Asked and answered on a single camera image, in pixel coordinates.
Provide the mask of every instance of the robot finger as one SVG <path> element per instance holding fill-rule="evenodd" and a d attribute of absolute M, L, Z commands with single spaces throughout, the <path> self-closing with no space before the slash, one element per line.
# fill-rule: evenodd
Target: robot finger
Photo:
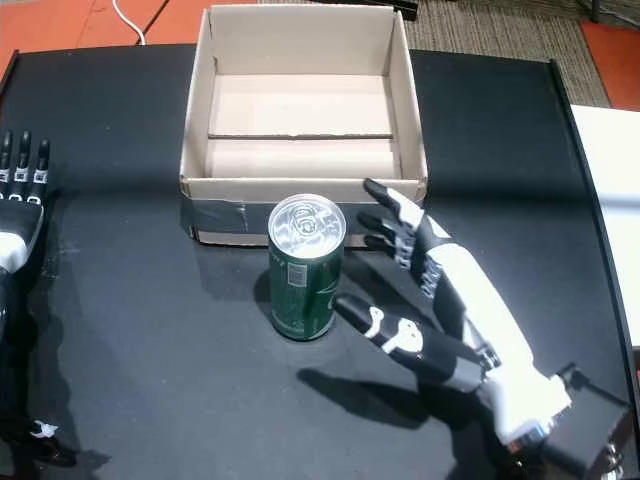
<path fill-rule="evenodd" d="M 0 200 L 5 199 L 9 191 L 12 146 L 13 134 L 11 130 L 7 130 L 2 137 L 2 145 L 0 145 Z"/>
<path fill-rule="evenodd" d="M 382 237 L 378 237 L 375 235 L 365 235 L 364 244 L 371 250 L 377 250 L 378 252 L 386 253 L 391 258 L 393 258 L 396 254 L 396 248 Z"/>
<path fill-rule="evenodd" d="M 352 295 L 335 299 L 336 311 L 402 366 L 432 385 L 471 392 L 483 381 L 476 353 L 424 322 L 398 317 Z"/>
<path fill-rule="evenodd" d="M 31 153 L 31 132 L 25 130 L 20 137 L 18 151 L 18 164 L 13 173 L 13 182 L 10 182 L 9 200 L 21 202 L 24 198 L 24 190 L 29 181 L 29 156 Z"/>
<path fill-rule="evenodd" d="M 27 202 L 42 205 L 47 190 L 47 179 L 49 174 L 49 140 L 43 139 L 38 147 L 38 163 L 33 172 L 31 191 L 27 197 Z"/>
<path fill-rule="evenodd" d="M 407 225 L 411 231 L 415 231 L 420 226 L 424 211 L 407 197 L 370 178 L 365 178 L 363 187 L 380 205 L 388 208 L 396 220 Z"/>
<path fill-rule="evenodd" d="M 358 213 L 358 221 L 365 228 L 381 234 L 390 244 L 394 245 L 396 243 L 397 232 L 400 229 L 398 225 L 364 212 Z"/>

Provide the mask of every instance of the cardboard box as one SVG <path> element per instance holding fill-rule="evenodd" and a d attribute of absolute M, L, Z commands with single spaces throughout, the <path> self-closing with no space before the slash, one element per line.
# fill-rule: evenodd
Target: cardboard box
<path fill-rule="evenodd" d="M 180 164 L 194 238 L 264 245 L 273 206 L 316 193 L 341 206 L 353 243 L 362 233 L 355 213 L 378 208 L 364 177 L 424 199 L 401 14 L 351 5 L 206 9 Z"/>

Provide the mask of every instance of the can lid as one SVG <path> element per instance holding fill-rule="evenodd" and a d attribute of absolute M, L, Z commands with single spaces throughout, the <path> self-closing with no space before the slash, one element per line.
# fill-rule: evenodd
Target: can lid
<path fill-rule="evenodd" d="M 347 222 L 331 200 L 303 193 L 285 198 L 269 215 L 269 238 L 284 253 L 320 258 L 344 240 Z"/>

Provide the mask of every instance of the barcode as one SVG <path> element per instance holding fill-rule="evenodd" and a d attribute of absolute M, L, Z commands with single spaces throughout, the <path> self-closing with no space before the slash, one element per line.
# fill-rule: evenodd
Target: barcode
<path fill-rule="evenodd" d="M 294 287 L 307 286 L 307 266 L 296 265 L 295 263 L 287 264 L 287 282 Z"/>

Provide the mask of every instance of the aluminum can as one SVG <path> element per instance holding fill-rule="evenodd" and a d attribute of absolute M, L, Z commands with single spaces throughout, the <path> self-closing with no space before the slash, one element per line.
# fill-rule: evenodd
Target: aluminum can
<path fill-rule="evenodd" d="M 312 340 L 333 322 L 347 224 L 320 195 L 285 198 L 269 215 L 273 326 L 294 340 Z"/>

